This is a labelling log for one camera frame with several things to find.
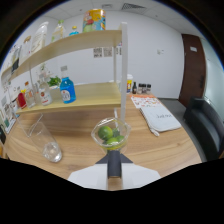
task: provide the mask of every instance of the door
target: door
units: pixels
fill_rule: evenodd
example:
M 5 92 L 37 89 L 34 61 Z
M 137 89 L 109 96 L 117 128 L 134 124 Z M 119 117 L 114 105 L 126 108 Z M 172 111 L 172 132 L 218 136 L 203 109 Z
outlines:
M 182 38 L 184 44 L 185 63 L 179 101 L 187 107 L 192 96 L 203 96 L 206 64 L 200 38 L 189 34 L 182 34 Z

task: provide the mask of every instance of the green fruit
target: green fruit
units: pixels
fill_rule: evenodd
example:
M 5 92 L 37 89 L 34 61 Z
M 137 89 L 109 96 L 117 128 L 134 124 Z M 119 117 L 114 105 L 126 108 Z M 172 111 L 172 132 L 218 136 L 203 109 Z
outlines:
M 119 136 L 116 137 L 116 139 L 117 139 L 118 142 L 121 142 L 124 139 L 124 136 L 119 135 Z
M 117 128 L 113 129 L 113 137 L 117 137 L 120 135 L 120 132 L 117 130 Z
M 118 143 L 118 140 L 117 140 L 117 138 L 114 138 L 114 137 L 108 139 L 107 142 L 106 142 L 107 145 L 115 145 L 117 143 Z
M 113 131 L 108 126 L 102 126 L 98 131 L 98 136 L 102 140 L 108 140 L 113 137 Z

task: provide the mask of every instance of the chair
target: chair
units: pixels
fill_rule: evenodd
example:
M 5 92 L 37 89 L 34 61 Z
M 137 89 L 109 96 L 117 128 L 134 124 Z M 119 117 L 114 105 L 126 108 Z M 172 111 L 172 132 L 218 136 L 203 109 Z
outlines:
M 223 121 L 207 101 L 192 97 L 183 118 L 198 139 L 207 161 L 224 157 Z

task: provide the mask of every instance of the white paper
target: white paper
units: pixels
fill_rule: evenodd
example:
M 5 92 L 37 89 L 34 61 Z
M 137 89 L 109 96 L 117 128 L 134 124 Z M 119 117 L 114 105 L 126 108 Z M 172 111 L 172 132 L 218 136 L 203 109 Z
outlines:
M 102 47 L 97 47 L 93 49 L 93 57 L 94 58 L 102 58 L 103 49 Z
M 131 100 L 136 108 L 162 106 L 157 98 L 132 96 Z
M 160 178 L 159 173 L 155 170 L 138 166 L 133 163 L 122 163 L 123 190 L 143 187 Z
M 68 180 L 84 188 L 107 190 L 107 164 L 96 164 L 71 173 Z
M 166 109 L 162 107 L 142 107 L 140 109 L 150 128 L 162 132 L 174 130 L 181 127 L 179 121 Z

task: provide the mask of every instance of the clear bowl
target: clear bowl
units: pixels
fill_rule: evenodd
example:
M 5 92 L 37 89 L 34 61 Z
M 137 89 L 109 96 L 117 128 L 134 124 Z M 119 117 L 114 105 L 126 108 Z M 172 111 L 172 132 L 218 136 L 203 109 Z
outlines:
M 101 127 L 108 126 L 113 131 L 113 136 L 111 136 L 109 139 L 101 139 L 98 135 L 98 132 Z M 93 140 L 100 146 L 100 148 L 103 150 L 105 154 L 107 154 L 111 150 L 124 152 L 126 149 L 126 144 L 128 140 L 128 136 L 131 131 L 131 126 L 127 123 L 121 121 L 118 118 L 105 118 L 102 121 L 100 121 L 92 130 L 91 136 Z M 108 140 L 111 138 L 119 139 L 118 136 L 123 136 L 122 140 L 113 141 L 112 143 L 108 144 Z

